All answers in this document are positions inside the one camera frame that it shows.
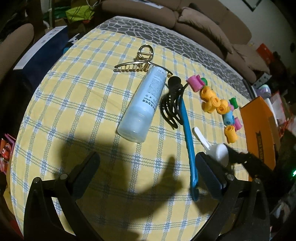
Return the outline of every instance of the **white scoop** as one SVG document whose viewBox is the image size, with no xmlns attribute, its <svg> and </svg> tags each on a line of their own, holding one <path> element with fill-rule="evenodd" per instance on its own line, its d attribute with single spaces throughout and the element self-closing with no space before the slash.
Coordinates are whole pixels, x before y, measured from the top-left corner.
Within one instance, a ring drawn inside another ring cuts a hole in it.
<svg viewBox="0 0 296 241">
<path fill-rule="evenodd" d="M 228 165 L 229 155 L 227 147 L 224 144 L 211 145 L 202 135 L 198 127 L 193 128 L 193 133 L 200 140 L 200 142 L 206 149 L 207 155 L 209 155 L 217 162 L 220 162 L 223 166 Z"/>
</svg>

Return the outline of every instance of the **metal bolt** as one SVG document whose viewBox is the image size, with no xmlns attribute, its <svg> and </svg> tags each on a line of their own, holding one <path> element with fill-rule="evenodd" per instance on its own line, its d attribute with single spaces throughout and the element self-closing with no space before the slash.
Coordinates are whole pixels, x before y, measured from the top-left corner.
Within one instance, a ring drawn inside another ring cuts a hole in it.
<svg viewBox="0 0 296 241">
<path fill-rule="evenodd" d="M 63 173 L 62 175 L 59 176 L 59 178 L 61 180 L 65 180 L 65 179 L 67 179 L 67 177 L 68 177 L 68 175 L 66 173 Z"/>
<path fill-rule="evenodd" d="M 234 180 L 234 175 L 228 174 L 227 179 L 233 181 Z"/>
<path fill-rule="evenodd" d="M 261 183 L 261 180 L 260 180 L 259 178 L 255 178 L 254 181 L 255 181 L 256 183 L 258 183 L 258 184 Z"/>
<path fill-rule="evenodd" d="M 40 181 L 40 178 L 39 178 L 39 177 L 36 177 L 36 178 L 33 179 L 33 182 L 34 182 L 34 183 L 37 183 L 37 182 L 39 182 L 39 181 Z"/>
</svg>

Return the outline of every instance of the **sofa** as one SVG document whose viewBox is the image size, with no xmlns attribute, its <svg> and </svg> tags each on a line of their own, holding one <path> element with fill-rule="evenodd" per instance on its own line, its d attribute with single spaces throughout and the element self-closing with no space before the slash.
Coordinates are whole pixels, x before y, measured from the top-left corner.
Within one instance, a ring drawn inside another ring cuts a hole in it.
<svg viewBox="0 0 296 241">
<path fill-rule="evenodd" d="M 180 10 L 195 3 L 206 16 L 212 19 L 223 30 L 231 44 L 246 45 L 252 35 L 247 26 L 228 8 L 218 0 L 149 0 L 163 6 L 159 9 L 144 4 L 141 1 L 131 0 L 104 0 L 102 10 L 114 15 L 127 16 L 142 19 L 166 28 L 172 29 L 212 53 L 216 54 L 232 68 L 234 68 L 244 79 L 250 83 L 256 81 L 255 73 L 248 67 L 245 60 L 236 52 L 229 53 L 215 44 L 207 35 L 196 28 L 178 22 Z"/>
</svg>

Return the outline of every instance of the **throw pillow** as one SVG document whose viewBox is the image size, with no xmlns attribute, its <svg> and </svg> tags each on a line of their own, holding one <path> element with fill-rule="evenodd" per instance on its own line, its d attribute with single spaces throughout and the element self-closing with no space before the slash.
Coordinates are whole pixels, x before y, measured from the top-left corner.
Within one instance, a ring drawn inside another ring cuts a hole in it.
<svg viewBox="0 0 296 241">
<path fill-rule="evenodd" d="M 196 3 L 194 3 L 194 2 L 192 2 L 192 3 L 190 3 L 189 4 L 189 7 L 190 8 L 192 8 L 192 9 L 194 9 L 194 10 L 196 10 L 196 11 L 198 11 L 198 12 L 200 12 L 200 13 L 202 13 L 203 15 L 206 15 L 199 7 L 198 7 L 198 5 L 196 4 Z M 211 19 L 208 15 L 206 15 L 210 20 L 212 20 L 215 24 L 217 24 L 217 25 L 219 25 L 220 23 L 219 22 L 217 22 L 217 21 L 215 21 L 215 20 L 213 20 L 213 19 Z"/>
<path fill-rule="evenodd" d="M 233 48 L 243 58 L 251 70 L 263 71 L 267 74 L 270 74 L 270 70 L 265 61 L 260 57 L 253 47 L 244 44 L 234 44 Z"/>
<path fill-rule="evenodd" d="M 196 28 L 198 31 L 204 33 L 209 39 L 211 39 L 218 47 L 222 49 L 224 48 L 229 53 L 232 53 L 232 44 L 223 30 L 206 15 L 203 15 L 202 13 L 189 7 L 183 7 L 178 22 L 186 23 Z"/>
</svg>

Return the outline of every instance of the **yellow plaid tablecloth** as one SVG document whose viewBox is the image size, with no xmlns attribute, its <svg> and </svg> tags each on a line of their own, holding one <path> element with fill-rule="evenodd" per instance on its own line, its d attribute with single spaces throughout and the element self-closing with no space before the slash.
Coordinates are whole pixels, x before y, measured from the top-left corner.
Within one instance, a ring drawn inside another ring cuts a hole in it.
<svg viewBox="0 0 296 241">
<path fill-rule="evenodd" d="M 217 202 L 203 185 L 197 202 L 190 197 L 182 127 L 172 130 L 157 109 L 144 143 L 116 133 L 145 73 L 114 73 L 113 67 L 133 60 L 143 44 L 153 47 L 153 62 L 171 70 L 183 84 L 200 74 L 218 97 L 236 97 L 240 106 L 248 103 L 199 63 L 142 39 L 92 30 L 47 73 L 23 118 L 11 169 L 12 203 L 21 230 L 33 178 L 50 180 L 69 173 L 92 150 L 100 154 L 101 164 L 77 204 L 106 241 L 190 240 L 210 216 Z M 204 113 L 198 93 L 187 88 L 184 103 L 191 128 L 199 127 L 210 143 L 226 142 L 222 116 Z M 238 110 L 234 115 L 241 119 Z M 237 134 L 231 146 L 246 151 L 244 129 Z M 194 149 L 204 151 L 195 137 Z M 248 177 L 240 165 L 235 172 L 239 179 Z M 70 230 L 56 199 L 54 205 Z"/>
</svg>

